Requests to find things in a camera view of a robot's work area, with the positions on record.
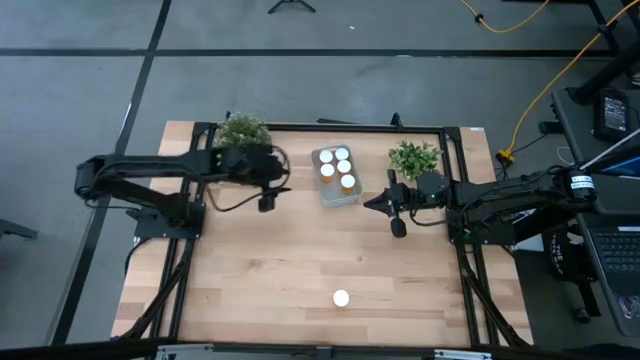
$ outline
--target yellow cable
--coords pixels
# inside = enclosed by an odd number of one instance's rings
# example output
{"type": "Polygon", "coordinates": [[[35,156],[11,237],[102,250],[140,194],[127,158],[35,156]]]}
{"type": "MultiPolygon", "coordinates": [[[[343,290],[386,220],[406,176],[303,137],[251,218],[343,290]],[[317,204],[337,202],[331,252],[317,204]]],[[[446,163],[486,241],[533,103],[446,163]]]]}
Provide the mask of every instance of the yellow cable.
{"type": "MultiPolygon", "coordinates": [[[[473,13],[473,15],[478,16],[478,13],[477,13],[475,10],[473,10],[473,8],[471,7],[471,5],[469,5],[469,3],[468,3],[468,2],[466,2],[465,0],[458,0],[458,1],[460,1],[461,3],[463,3],[463,4],[464,4],[464,6],[466,6],[467,8],[469,8],[469,10],[471,10],[471,12],[473,13]]],[[[528,23],[528,22],[529,22],[529,20],[533,19],[536,15],[538,15],[538,13],[540,12],[540,10],[544,9],[544,7],[545,7],[545,6],[547,6],[547,4],[549,3],[549,1],[551,1],[551,0],[546,0],[542,5],[540,5],[540,7],[539,7],[536,11],[534,11],[533,13],[531,13],[531,15],[529,15],[529,17],[527,17],[526,19],[524,19],[520,24],[518,24],[518,25],[516,25],[516,26],[512,26],[512,27],[510,27],[510,28],[508,28],[508,29],[504,29],[504,30],[496,30],[496,29],[492,28],[491,26],[489,26],[489,24],[487,24],[487,23],[484,21],[484,19],[480,18],[479,20],[480,20],[480,23],[481,23],[482,25],[484,25],[484,27],[486,27],[487,29],[489,29],[491,32],[494,32],[494,33],[496,33],[496,34],[504,34],[504,33],[508,33],[508,32],[511,32],[511,31],[513,31],[513,30],[515,30],[515,29],[519,28],[520,26],[522,26],[522,25],[524,25],[524,24],[528,23]]]]}
{"type": "MultiPolygon", "coordinates": [[[[614,21],[616,21],[620,16],[622,16],[622,14],[624,14],[630,7],[636,5],[638,2],[640,2],[640,0],[634,0],[633,2],[631,2],[630,4],[628,4],[627,6],[625,6],[622,10],[620,10],[620,12],[618,12],[614,17],[611,18],[611,20],[609,20],[607,22],[607,26],[610,26],[614,21]]],[[[511,138],[511,145],[509,145],[509,147],[507,148],[507,150],[503,150],[504,152],[504,156],[508,159],[511,157],[511,153],[513,151],[513,148],[516,145],[516,137],[518,136],[518,130],[520,129],[520,125],[522,125],[522,122],[524,121],[524,119],[527,117],[527,115],[529,114],[529,111],[531,111],[531,109],[533,108],[533,106],[538,102],[538,100],[540,100],[540,98],[542,98],[542,96],[549,90],[549,88],[551,88],[551,86],[553,86],[553,84],[562,76],[564,75],[564,73],[567,72],[567,70],[569,70],[569,68],[571,68],[573,66],[573,64],[576,63],[576,61],[578,61],[578,59],[580,59],[580,57],[584,54],[585,51],[587,51],[587,49],[589,47],[591,47],[591,45],[593,45],[598,39],[600,38],[600,33],[598,33],[596,36],[593,37],[593,39],[591,39],[591,41],[589,41],[589,43],[587,45],[585,45],[584,48],[582,48],[582,50],[578,53],[578,55],[576,55],[576,57],[573,58],[573,60],[571,60],[571,62],[565,66],[564,69],[562,69],[562,71],[560,71],[558,73],[558,75],[556,75],[553,80],[551,80],[551,82],[549,84],[547,84],[547,86],[544,87],[544,89],[542,89],[542,92],[540,92],[540,94],[538,96],[536,96],[535,99],[533,99],[533,101],[531,102],[531,104],[529,104],[529,106],[527,107],[527,109],[524,111],[524,113],[522,114],[522,116],[520,117],[520,120],[518,121],[518,124],[516,125],[515,130],[513,131],[513,137],[511,138]]]]}

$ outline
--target sticker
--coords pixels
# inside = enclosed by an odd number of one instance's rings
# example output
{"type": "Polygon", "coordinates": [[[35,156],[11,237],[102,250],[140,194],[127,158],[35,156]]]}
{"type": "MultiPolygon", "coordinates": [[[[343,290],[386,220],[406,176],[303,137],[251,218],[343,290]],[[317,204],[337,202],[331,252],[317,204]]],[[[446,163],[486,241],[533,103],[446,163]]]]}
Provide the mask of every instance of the sticker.
{"type": "Polygon", "coordinates": [[[595,187],[593,186],[593,183],[583,181],[583,182],[571,184],[571,188],[572,189],[584,189],[584,188],[594,189],[595,187]]]}
{"type": "Polygon", "coordinates": [[[574,177],[571,178],[571,181],[573,181],[573,182],[583,182],[583,181],[593,182],[593,179],[591,179],[591,176],[574,176],[574,177]]]}

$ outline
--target green plant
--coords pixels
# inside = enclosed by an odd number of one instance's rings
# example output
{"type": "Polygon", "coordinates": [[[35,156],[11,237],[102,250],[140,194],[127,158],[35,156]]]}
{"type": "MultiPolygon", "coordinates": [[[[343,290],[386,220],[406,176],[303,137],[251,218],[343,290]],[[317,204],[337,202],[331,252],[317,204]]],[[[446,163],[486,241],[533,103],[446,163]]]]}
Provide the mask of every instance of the green plant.
{"type": "Polygon", "coordinates": [[[438,171],[438,158],[442,151],[424,141],[422,146],[402,140],[395,149],[389,149],[391,167],[409,180],[416,180],[423,171],[438,171]]]}
{"type": "Polygon", "coordinates": [[[253,115],[232,114],[218,128],[217,144],[221,146],[271,144],[267,125],[253,115]]]}

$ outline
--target wooden table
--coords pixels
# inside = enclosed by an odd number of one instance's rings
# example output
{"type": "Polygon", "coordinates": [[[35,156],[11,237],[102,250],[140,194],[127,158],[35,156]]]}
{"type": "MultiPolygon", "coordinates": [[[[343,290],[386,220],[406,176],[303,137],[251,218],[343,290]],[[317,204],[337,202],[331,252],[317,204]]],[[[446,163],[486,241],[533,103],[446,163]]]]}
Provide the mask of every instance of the wooden table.
{"type": "MultiPolygon", "coordinates": [[[[188,150],[193,122],[167,122],[159,154],[188,150]]],[[[494,181],[481,128],[461,128],[471,181],[494,181]]],[[[388,149],[402,139],[438,145],[436,135],[335,132],[271,132],[289,154],[293,191],[277,198],[276,209],[259,213],[251,202],[229,213],[208,204],[188,280],[179,339],[199,342],[385,346],[468,346],[459,269],[446,226],[417,227],[395,239],[385,215],[362,202],[388,186],[388,149]],[[340,143],[353,152],[364,194],[357,204],[324,208],[312,175],[313,149],[340,143]],[[332,295],[351,295],[337,308],[332,295]]],[[[452,167],[457,168],[455,151],[452,167]]],[[[179,179],[154,179],[151,187],[178,191],[179,179]]],[[[257,189],[212,185],[226,207],[257,189]]],[[[442,219],[426,210],[418,220],[442,219]]],[[[492,297],[525,340],[531,332],[513,259],[498,246],[484,246],[492,297]]],[[[167,240],[154,239],[131,259],[113,326],[121,334],[156,295],[167,240]]],[[[173,308],[165,308],[161,335],[173,308]]],[[[482,307],[476,301],[481,337],[482,307]]]]}

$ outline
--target black floor stripe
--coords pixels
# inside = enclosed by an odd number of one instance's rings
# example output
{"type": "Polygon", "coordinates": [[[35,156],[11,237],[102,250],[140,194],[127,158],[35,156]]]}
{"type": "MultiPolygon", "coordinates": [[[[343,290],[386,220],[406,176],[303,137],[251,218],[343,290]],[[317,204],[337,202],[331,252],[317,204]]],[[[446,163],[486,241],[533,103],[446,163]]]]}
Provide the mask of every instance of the black floor stripe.
{"type": "MultiPolygon", "coordinates": [[[[443,58],[554,58],[574,57],[580,50],[492,50],[492,49],[157,49],[159,37],[154,36],[149,49],[36,49],[0,48],[0,57],[215,57],[215,56],[408,56],[443,58]]],[[[588,50],[582,57],[613,57],[610,50],[588,50]]]]}
{"type": "MultiPolygon", "coordinates": [[[[575,57],[580,50],[429,50],[429,49],[160,49],[156,57],[195,56],[407,56],[407,57],[483,57],[548,58],[575,57]]],[[[582,57],[612,57],[610,50],[588,50],[582,57]]]]}
{"type": "MultiPolygon", "coordinates": [[[[133,123],[135,122],[138,109],[140,108],[142,94],[144,93],[144,88],[147,84],[149,73],[151,72],[151,65],[153,64],[153,55],[150,53],[158,48],[158,43],[160,41],[160,37],[162,36],[162,31],[164,29],[170,7],[171,0],[164,0],[162,2],[158,20],[153,30],[153,35],[146,52],[147,55],[145,56],[142,63],[140,74],[138,75],[138,80],[136,81],[136,85],[131,96],[131,101],[129,103],[129,109],[125,116],[122,129],[120,130],[120,136],[118,137],[118,141],[116,142],[115,152],[117,154],[124,154],[127,148],[127,144],[129,143],[129,138],[133,129],[133,123]]],[[[100,201],[100,205],[106,206],[108,205],[109,201],[109,198],[103,198],[100,201]]],[[[100,233],[102,232],[102,226],[104,225],[106,214],[107,212],[105,209],[98,209],[90,220],[91,224],[89,225],[89,230],[86,233],[85,239],[83,239],[82,241],[84,245],[80,260],[78,261],[78,266],[75,269],[71,286],[69,287],[69,291],[64,301],[64,305],[60,313],[60,320],[56,325],[51,345],[62,345],[67,342],[69,331],[71,330],[71,326],[73,324],[73,318],[76,314],[76,310],[78,309],[78,304],[82,296],[82,290],[84,289],[84,284],[87,280],[87,276],[89,275],[91,262],[93,260],[95,248],[98,244],[98,239],[100,238],[100,233]]]]}
{"type": "Polygon", "coordinates": [[[0,56],[68,56],[68,57],[127,57],[145,56],[146,49],[38,49],[0,48],[0,56]]]}

